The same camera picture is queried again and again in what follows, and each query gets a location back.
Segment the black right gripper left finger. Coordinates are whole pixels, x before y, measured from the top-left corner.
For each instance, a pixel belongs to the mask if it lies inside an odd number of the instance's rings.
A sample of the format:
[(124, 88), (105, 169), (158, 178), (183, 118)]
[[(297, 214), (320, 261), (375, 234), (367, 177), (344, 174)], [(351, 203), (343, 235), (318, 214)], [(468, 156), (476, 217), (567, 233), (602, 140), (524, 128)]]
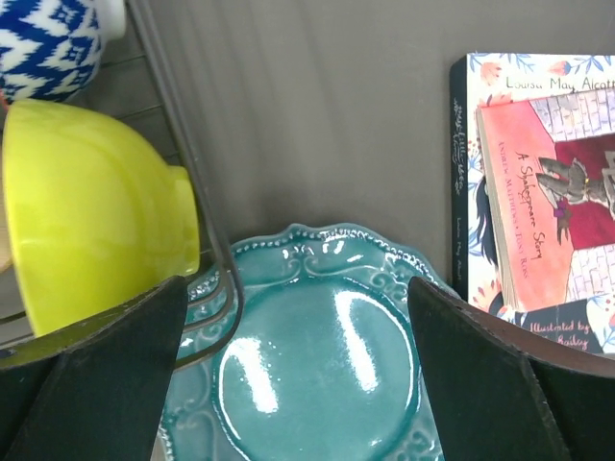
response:
[(185, 323), (173, 277), (1, 351), (4, 460), (147, 460)]

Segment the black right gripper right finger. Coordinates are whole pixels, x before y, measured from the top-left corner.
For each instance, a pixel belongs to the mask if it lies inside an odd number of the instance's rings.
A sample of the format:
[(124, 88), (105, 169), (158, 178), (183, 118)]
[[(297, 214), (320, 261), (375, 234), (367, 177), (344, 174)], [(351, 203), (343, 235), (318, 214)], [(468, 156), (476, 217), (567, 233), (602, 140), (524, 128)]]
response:
[(408, 313), (448, 460), (611, 460), (614, 361), (500, 320), (414, 277)]

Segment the teal embossed plate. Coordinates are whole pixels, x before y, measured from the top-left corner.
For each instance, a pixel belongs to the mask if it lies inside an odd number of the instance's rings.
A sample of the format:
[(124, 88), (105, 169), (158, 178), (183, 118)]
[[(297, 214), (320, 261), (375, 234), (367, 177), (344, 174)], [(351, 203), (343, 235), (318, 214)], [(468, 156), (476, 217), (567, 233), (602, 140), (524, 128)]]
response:
[(407, 289), (418, 252), (357, 225), (292, 225), (232, 247), (244, 289), (186, 334), (160, 421), (165, 460), (440, 460)]

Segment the orange blue patterned bowl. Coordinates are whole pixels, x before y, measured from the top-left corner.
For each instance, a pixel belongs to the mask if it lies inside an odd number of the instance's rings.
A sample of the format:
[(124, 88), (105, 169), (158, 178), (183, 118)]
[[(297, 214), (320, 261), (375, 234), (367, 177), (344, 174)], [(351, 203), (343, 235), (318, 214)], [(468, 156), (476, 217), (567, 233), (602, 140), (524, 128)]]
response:
[(1, 3), (1, 94), (63, 102), (95, 77), (106, 45), (122, 38), (118, 0), (6, 0)]

